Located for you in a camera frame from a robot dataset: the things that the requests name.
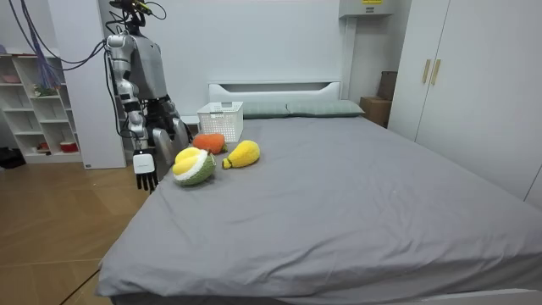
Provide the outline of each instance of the white shelf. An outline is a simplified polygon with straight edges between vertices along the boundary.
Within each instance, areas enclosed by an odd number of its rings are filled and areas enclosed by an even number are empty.
[[[47,61],[52,66],[62,66],[57,58]],[[0,76],[0,115],[6,118],[28,164],[82,162],[80,152],[65,153],[60,149],[62,141],[76,141],[79,147],[64,74],[53,71],[60,83],[56,95],[36,97],[34,87],[41,82],[37,63],[36,56],[0,57],[0,75],[17,76],[21,81],[7,83]],[[50,155],[36,152],[44,143],[49,146]]]

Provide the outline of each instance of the cabinet handle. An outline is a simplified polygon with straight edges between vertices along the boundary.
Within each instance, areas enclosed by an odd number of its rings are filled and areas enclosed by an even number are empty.
[[[433,76],[431,76],[431,85],[434,86],[434,84],[437,83],[437,75],[439,74],[440,69],[440,59],[437,59],[437,61],[434,63],[433,68]]]
[[[425,61],[425,70],[423,71],[422,83],[427,82],[427,75],[429,74],[429,67],[431,66],[431,59]]]

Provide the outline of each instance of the white basket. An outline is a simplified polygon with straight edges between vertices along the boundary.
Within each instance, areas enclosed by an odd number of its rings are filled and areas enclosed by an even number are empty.
[[[237,142],[243,132],[243,102],[208,103],[199,110],[200,132],[223,134],[227,143]]]

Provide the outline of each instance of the red object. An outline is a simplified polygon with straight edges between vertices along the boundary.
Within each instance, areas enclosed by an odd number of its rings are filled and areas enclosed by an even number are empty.
[[[77,153],[79,148],[77,148],[77,143],[75,142],[64,141],[60,143],[60,150],[63,153]]]
[[[197,135],[192,144],[199,149],[211,151],[212,154],[225,153],[228,151],[224,135],[221,134]]]

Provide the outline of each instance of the plush fruit toy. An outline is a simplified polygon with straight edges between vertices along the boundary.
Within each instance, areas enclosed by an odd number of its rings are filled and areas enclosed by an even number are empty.
[[[188,147],[175,157],[175,165],[171,169],[175,180],[181,186],[193,186],[203,182],[213,174],[216,162],[206,150]]]
[[[192,144],[199,149],[209,150],[212,154],[228,152],[226,140],[222,134],[197,135]]]
[[[239,168],[253,164],[260,158],[260,147],[254,141],[244,140],[239,143],[233,152],[224,160],[224,169]]]

